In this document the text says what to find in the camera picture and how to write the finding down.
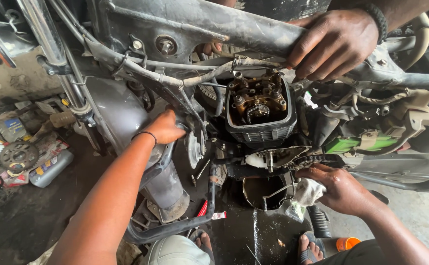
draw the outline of hand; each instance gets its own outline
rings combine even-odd
[[[310,29],[287,65],[299,65],[296,77],[312,81],[334,80],[352,70],[371,55],[379,36],[375,21],[361,9],[316,13],[287,23]]]
[[[319,201],[336,212],[364,218],[386,207],[343,169],[315,163],[298,170],[295,176],[314,179],[326,186],[327,192]]]
[[[218,51],[222,51],[222,43],[215,42],[214,46],[218,49]],[[196,50],[200,53],[206,54],[207,56],[213,55],[210,42],[198,45]]]
[[[171,143],[185,135],[185,130],[175,125],[175,112],[171,105],[167,105],[165,111],[160,113],[145,131],[153,133],[161,144]]]

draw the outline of engine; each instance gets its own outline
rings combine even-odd
[[[273,148],[283,144],[296,124],[294,96],[277,70],[261,77],[244,78],[234,72],[226,97],[226,129],[249,148]]]

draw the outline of foot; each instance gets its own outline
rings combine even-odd
[[[307,250],[308,246],[311,249],[311,252],[317,261],[324,259],[324,254],[322,251],[319,250],[319,247],[316,244],[314,244],[313,242],[309,242],[309,239],[307,236],[302,235],[300,237],[299,253]],[[312,264],[312,261],[307,259],[305,262],[301,263],[301,265],[307,265],[307,264]]]
[[[207,248],[209,248],[211,251],[213,251],[213,249],[211,248],[211,242],[210,242],[210,237],[208,236],[207,233],[202,233],[201,236],[199,238],[196,239],[195,244],[201,248],[201,244],[205,245]]]

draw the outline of bracelet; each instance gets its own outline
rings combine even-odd
[[[148,133],[148,134],[152,135],[152,137],[154,137],[155,144],[154,144],[154,147],[152,147],[152,149],[154,149],[154,148],[155,148],[155,146],[157,145],[157,138],[156,138],[156,137],[155,137],[155,135],[154,135],[153,133],[151,133],[151,132],[148,132],[148,131],[138,132],[137,134],[135,134],[135,135],[131,138],[131,141],[134,139],[134,137],[138,136],[138,135],[139,135],[139,134],[141,134],[141,133]]]
[[[380,45],[388,36],[388,22],[383,12],[374,4],[369,2],[359,2],[352,6],[353,9],[361,9],[367,12],[375,21],[378,27],[378,42]]]

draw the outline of orange cup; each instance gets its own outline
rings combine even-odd
[[[335,242],[335,246],[337,247],[337,250],[340,252],[340,251],[349,250],[349,249],[353,248],[353,246],[357,245],[360,242],[361,241],[358,238],[341,237],[341,238],[337,239],[337,241]]]

